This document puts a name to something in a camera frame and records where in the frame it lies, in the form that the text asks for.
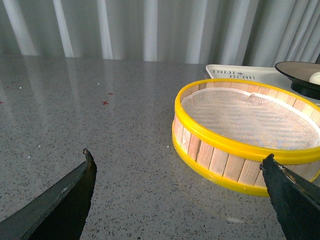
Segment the wooden slat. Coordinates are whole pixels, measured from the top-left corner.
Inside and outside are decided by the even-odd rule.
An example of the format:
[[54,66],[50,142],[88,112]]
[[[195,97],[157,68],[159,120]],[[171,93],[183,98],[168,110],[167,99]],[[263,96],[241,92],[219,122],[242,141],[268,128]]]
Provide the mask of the wooden slat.
[[269,88],[260,86],[258,90],[258,94],[263,94],[263,95],[268,95],[269,93]]
[[278,93],[279,92],[277,90],[269,89],[268,96],[273,97],[273,98],[277,98]]
[[241,83],[241,86],[240,86],[240,88],[238,88],[238,89],[239,89],[239,90],[243,90],[243,91],[248,92],[249,87],[250,87],[250,84],[247,84],[247,83]]
[[206,83],[206,88],[213,88],[215,86],[215,83],[214,82],[207,82]]
[[191,134],[190,145],[189,145],[189,149],[188,149],[188,155],[193,160],[196,160],[196,158],[197,158],[197,154],[198,154],[198,150],[199,150],[199,144],[200,144],[200,139],[197,138],[195,135]]
[[226,168],[228,157],[229,153],[215,148],[213,150],[211,163],[209,167],[210,171],[222,176]]
[[202,141],[200,144],[199,152],[196,156],[196,162],[205,167],[206,169],[209,169],[213,152],[214,147]]
[[199,90],[201,90],[201,89],[206,89],[207,88],[207,83],[201,83],[200,85],[199,85]]
[[230,88],[231,89],[240,89],[241,83],[240,82],[232,82]]
[[285,101],[285,103],[288,104],[288,105],[290,105],[290,106],[292,107],[292,106],[295,104],[296,100],[297,100],[297,99],[296,99],[295,97],[288,95],[288,98],[287,98],[287,100]]
[[173,133],[174,135],[176,135],[177,131],[178,131],[178,117],[177,115],[175,114],[174,115],[174,124],[173,124]]
[[313,113],[311,114],[310,118],[311,118],[315,123],[317,123],[318,121],[320,121],[320,112],[315,109],[315,111],[313,111]]
[[295,103],[293,104],[293,107],[297,110],[299,110],[300,112],[305,108],[306,103],[297,99],[295,100]]
[[191,93],[193,94],[194,92],[199,90],[199,85],[195,85],[193,87],[191,87]]
[[254,185],[260,172],[260,164],[261,162],[246,159],[244,161],[238,182],[248,185]]
[[254,185],[257,187],[262,187],[262,188],[266,187],[266,183],[265,183],[265,179],[264,179],[262,170],[259,171],[258,177],[256,178]]
[[244,163],[245,163],[244,158],[230,154],[225,165],[223,177],[237,182]]
[[314,109],[312,106],[306,104],[306,105],[304,106],[302,112],[303,112],[306,116],[310,117],[311,114],[314,112],[314,110],[315,110],[315,109]]
[[309,165],[310,165],[310,163],[297,164],[297,165],[294,167],[293,171],[294,171],[296,174],[298,174],[298,175],[300,175],[301,177],[304,178],[305,175],[306,175],[307,172],[308,172]]
[[180,102],[187,96],[192,94],[192,87],[188,88],[181,94]]
[[231,87],[231,83],[230,81],[216,81],[214,83],[214,87],[215,88],[230,88]]
[[278,94],[276,95],[276,99],[280,100],[281,102],[286,102],[288,99],[289,95],[283,93],[283,92],[278,92]]
[[295,170],[295,167],[297,166],[296,164],[294,165],[283,165],[285,166],[287,169],[290,169],[291,171]]
[[183,134],[182,134],[182,140],[181,140],[181,148],[186,153],[188,153],[188,150],[189,150],[190,138],[191,138],[191,133],[184,127]]
[[250,85],[248,89],[248,93],[257,93],[259,91],[258,85]]
[[177,142],[179,143],[179,145],[181,145],[183,130],[184,130],[184,126],[181,124],[179,119],[177,117],[175,117],[175,119],[174,119],[174,135],[175,135],[175,138],[176,138]]
[[319,170],[320,170],[320,161],[311,162],[308,166],[307,173],[304,175],[305,179],[310,181],[312,178],[316,176]]

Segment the sieve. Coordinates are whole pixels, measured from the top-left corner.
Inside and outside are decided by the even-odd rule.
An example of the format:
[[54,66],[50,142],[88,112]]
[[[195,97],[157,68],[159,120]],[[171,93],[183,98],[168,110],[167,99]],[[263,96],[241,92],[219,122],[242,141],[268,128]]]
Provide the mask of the sieve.
[[212,182],[268,196],[259,166],[269,154],[303,178],[320,173],[320,108],[283,89],[207,79],[175,99],[172,141],[180,157]]

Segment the speckled countertop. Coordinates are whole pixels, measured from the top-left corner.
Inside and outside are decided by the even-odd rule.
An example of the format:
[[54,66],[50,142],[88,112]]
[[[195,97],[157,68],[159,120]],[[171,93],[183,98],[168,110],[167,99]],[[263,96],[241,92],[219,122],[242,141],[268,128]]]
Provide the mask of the speckled countertop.
[[0,221],[88,148],[97,179],[83,240],[285,239],[269,198],[206,180],[173,148],[175,97],[206,78],[196,64],[0,56]]

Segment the mesh screen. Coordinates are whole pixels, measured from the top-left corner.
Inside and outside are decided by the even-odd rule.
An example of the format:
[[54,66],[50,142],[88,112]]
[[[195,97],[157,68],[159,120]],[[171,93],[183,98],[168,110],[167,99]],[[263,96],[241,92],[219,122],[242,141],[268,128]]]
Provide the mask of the mesh screen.
[[320,128],[275,98],[232,88],[205,88],[187,96],[183,109],[211,131],[245,144],[301,150],[320,146]]

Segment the yellow rim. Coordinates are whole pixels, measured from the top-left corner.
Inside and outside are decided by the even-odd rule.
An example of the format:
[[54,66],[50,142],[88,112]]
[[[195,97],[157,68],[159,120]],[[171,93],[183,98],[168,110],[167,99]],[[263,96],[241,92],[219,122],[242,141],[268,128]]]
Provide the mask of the yellow rim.
[[200,174],[202,177],[210,180],[211,182],[214,182],[215,184],[218,184],[224,188],[227,188],[233,191],[237,191],[243,194],[260,196],[260,197],[269,197],[266,187],[252,186],[252,185],[230,180],[228,178],[220,176],[206,169],[205,167],[197,163],[180,147],[175,137],[175,134],[173,132],[173,129],[174,127],[172,125],[172,142],[176,152],[179,154],[182,160],[196,173]]
[[316,173],[316,175],[313,177],[313,178],[311,178],[310,180],[309,180],[309,182],[313,182],[314,180],[316,180],[316,178],[319,176],[319,174],[320,174],[320,170]]
[[268,156],[269,154],[274,154],[274,158],[276,159],[276,161],[282,165],[307,164],[307,163],[320,160],[320,146],[314,147],[314,148],[302,149],[302,150],[282,150],[282,149],[271,149],[266,147],[253,146],[253,145],[245,144],[245,143],[224,137],[198,124],[184,111],[181,105],[181,100],[180,100],[181,95],[187,89],[192,88],[193,86],[205,84],[205,83],[214,83],[214,82],[243,83],[243,84],[251,84],[251,85],[273,89],[278,92],[282,92],[284,94],[292,96],[296,99],[299,99],[305,102],[306,104],[312,106],[313,108],[320,110],[320,108],[314,103],[312,103],[311,101],[308,101],[289,91],[286,91],[274,86],[270,86],[267,84],[247,81],[247,80],[228,79],[228,78],[205,79],[205,80],[196,81],[186,85],[179,91],[177,97],[175,98],[174,110],[175,110],[176,117],[179,119],[181,124],[190,133],[195,135],[201,141],[204,141],[209,145],[215,148],[218,148],[224,152],[227,152],[229,154],[232,154],[244,159],[257,161],[257,162],[262,162],[262,160],[265,159],[266,156]]

